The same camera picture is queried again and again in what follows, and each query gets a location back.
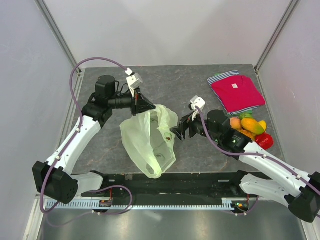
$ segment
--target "striped trim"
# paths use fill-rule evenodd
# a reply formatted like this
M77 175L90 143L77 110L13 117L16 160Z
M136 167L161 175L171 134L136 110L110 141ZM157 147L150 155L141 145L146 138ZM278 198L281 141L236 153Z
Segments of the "striped trim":
M209 77L207 81L208 81L209 85L211 85L211 84L213 84L217 81L220 81L222 79L226 79L228 77L237 76L237 75L239 75L239 71L228 71L228 72L222 73L217 76Z
M226 73L223 73L223 74L220 74L220 75L217 75L217 76L213 76L213 77L209 77L207 79L207 82L211 88L211 90L213 91L213 93L215 94L215 96L218 98L219 102L221 103L223 109L225 110L225 112L228 114L228 115L238 115L238 114L241 114L241 113L244 113L244 112L247 112L247 111L250 111L250 110L254 110L254 109L257 109L258 107L260 106L250 106L250 107L247 107L247 108L244 108L244 109L241 109L239 111L232 111L232 112L228 112L224 103L222 102L221 98L218 96L218 94L215 92L215 90L212 88L211 84L217 82L217 81L220 81L222 79L226 79L228 77L231 77L231 76L237 76L239 75L239 71L228 71Z

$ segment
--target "white panel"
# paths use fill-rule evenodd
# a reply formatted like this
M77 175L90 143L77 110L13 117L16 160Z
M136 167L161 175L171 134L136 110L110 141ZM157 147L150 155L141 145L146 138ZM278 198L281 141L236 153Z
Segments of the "white panel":
M45 2L78 62L156 66L256 64L290 0Z
M2 1L0 29L0 240L21 240L36 195L32 167L57 147L72 67L34 1Z
M320 172L319 13L300 1L260 70L285 159L309 173Z

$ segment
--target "plastic bag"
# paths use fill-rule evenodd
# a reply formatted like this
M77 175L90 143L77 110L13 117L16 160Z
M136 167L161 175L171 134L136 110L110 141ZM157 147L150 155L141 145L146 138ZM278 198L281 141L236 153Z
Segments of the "plastic bag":
M137 114L120 125L122 143L135 165L148 177L157 179L176 161L175 135L178 116L163 105Z

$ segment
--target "reflective floor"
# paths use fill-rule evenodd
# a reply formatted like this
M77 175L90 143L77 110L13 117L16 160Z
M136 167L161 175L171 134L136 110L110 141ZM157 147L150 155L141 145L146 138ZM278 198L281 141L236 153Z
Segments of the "reflective floor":
M88 210L57 209L62 224ZM248 216L221 211L132 210L122 215L88 214L64 227L46 222L38 240L305 240L301 221L275 202L259 201Z

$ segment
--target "green pepper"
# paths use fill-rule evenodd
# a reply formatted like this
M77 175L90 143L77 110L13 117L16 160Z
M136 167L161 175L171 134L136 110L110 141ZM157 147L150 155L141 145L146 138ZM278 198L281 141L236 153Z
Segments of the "green pepper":
M275 143L272 136L266 132L255 136L255 142L264 150L271 148Z

